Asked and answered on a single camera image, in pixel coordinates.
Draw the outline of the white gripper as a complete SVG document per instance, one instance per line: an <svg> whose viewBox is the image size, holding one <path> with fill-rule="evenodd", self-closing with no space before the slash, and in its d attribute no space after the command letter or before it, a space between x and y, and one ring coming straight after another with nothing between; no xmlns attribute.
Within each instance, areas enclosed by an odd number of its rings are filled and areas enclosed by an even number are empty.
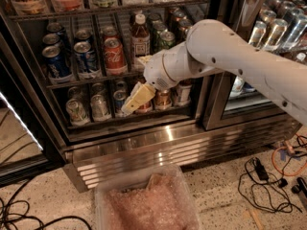
<svg viewBox="0 0 307 230"><path fill-rule="evenodd" d="M126 115L130 115L141 105L150 101L155 96L155 89L170 89L180 81L197 79L205 74L205 65L190 56L185 43L154 55L139 57L137 60L146 64L144 78L147 83L139 81L133 87L121 107Z"/></svg>

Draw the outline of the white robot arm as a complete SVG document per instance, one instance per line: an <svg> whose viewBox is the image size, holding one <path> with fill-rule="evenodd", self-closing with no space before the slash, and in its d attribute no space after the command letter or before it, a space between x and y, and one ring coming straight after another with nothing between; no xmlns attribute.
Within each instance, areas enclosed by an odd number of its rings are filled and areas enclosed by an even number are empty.
<svg viewBox="0 0 307 230"><path fill-rule="evenodd" d="M127 115L152 100L157 90L226 71L307 126L307 67L256 49L220 21L197 22L185 41L154 54L144 66L146 82L136 84L122 106Z"/></svg>

